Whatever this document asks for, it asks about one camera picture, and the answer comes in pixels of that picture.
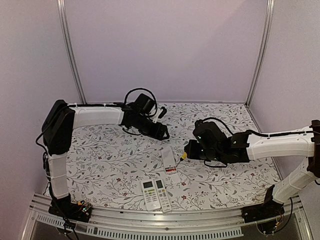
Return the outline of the yellow handled screwdriver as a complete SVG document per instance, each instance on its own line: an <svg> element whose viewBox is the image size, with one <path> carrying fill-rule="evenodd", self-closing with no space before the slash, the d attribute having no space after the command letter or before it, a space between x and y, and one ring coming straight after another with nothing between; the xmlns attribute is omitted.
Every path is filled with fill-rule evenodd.
<svg viewBox="0 0 320 240"><path fill-rule="evenodd" d="M181 157L179 158L179 161L182 162L184 161L186 158L188 157L188 154L186 152L184 152Z"/></svg>

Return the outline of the white remote with back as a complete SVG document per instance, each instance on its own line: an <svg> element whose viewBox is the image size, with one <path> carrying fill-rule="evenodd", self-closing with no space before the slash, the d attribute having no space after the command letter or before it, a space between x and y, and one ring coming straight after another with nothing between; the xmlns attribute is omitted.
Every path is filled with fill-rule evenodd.
<svg viewBox="0 0 320 240"><path fill-rule="evenodd" d="M177 172L176 161L170 146L166 146L161 150L161 157L166 174L175 174Z"/></svg>

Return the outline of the narrow white remote control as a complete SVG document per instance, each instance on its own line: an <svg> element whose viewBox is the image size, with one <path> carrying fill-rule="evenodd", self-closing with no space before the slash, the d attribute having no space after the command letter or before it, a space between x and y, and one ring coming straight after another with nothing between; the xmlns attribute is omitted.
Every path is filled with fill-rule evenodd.
<svg viewBox="0 0 320 240"><path fill-rule="evenodd" d="M172 206L168 198L168 194L165 188L164 181L162 179L156 179L154 181L156 187L156 193L161 205L161 210L163 213L169 213L172 211Z"/></svg>

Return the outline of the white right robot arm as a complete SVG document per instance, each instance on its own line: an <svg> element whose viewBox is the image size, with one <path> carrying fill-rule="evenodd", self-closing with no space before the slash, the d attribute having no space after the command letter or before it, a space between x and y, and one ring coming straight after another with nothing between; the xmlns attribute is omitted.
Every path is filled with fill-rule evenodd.
<svg viewBox="0 0 320 240"><path fill-rule="evenodd" d="M253 160L301 156L302 163L281 182L267 190L258 213L269 218L290 197L320 177L320 122L285 132L259 133L253 130L233 133L227 137L213 117L197 120L194 139L184 147L183 156L205 162L220 162L222 167Z"/></svg>

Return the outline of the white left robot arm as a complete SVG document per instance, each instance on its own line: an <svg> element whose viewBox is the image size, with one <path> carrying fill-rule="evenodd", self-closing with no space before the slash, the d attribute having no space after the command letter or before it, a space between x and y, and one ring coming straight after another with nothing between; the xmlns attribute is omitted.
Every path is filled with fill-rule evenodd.
<svg viewBox="0 0 320 240"><path fill-rule="evenodd" d="M50 184L50 194L55 209L63 216L74 213L67 185L67 155L72 144L73 131L77 128L100 125L122 126L124 131L135 128L140 135L163 141L169 139L166 125L158 120L167 110L159 107L153 93L141 93L135 101L113 104L69 104L57 100L47 115L35 143L44 149L43 168Z"/></svg>

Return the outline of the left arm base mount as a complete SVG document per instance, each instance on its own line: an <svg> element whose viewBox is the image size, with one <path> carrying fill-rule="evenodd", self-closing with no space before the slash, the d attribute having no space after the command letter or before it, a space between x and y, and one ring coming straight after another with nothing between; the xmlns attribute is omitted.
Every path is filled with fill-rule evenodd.
<svg viewBox="0 0 320 240"><path fill-rule="evenodd" d="M91 203L81 201L73 203L70 200L52 200L48 212L52 215L63 217L68 220L88 223L93 206Z"/></svg>

